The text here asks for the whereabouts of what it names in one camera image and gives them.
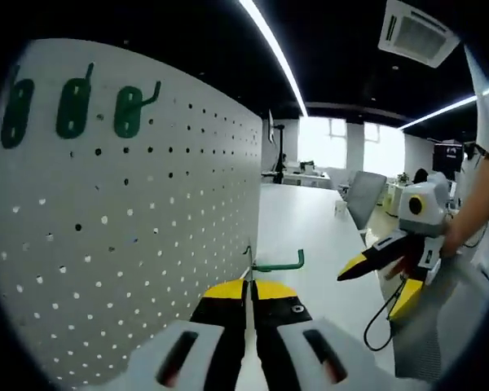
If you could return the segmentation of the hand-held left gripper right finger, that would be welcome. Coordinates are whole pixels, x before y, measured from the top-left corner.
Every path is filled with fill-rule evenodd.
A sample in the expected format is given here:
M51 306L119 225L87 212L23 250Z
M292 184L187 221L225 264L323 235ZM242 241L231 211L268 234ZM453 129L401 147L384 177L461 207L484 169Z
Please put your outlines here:
M291 288L251 283L257 352L270 390L390 390L392 377L347 332L313 319Z

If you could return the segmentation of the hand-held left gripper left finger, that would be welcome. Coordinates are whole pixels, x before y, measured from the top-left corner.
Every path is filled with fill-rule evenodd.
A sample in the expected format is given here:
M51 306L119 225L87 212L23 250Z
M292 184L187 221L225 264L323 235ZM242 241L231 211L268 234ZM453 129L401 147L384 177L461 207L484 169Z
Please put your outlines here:
M245 355L248 282L209 288L178 320L131 355L129 390L233 390Z

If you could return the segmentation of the person's right hand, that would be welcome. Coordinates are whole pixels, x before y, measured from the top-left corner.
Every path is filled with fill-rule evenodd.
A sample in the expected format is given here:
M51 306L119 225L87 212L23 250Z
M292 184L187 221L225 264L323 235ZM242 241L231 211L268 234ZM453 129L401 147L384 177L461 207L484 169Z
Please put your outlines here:
M453 219L445 226L443 235L444 241L440 254L442 258L447 258L453 257L458 248L473 234L463 222L458 222Z

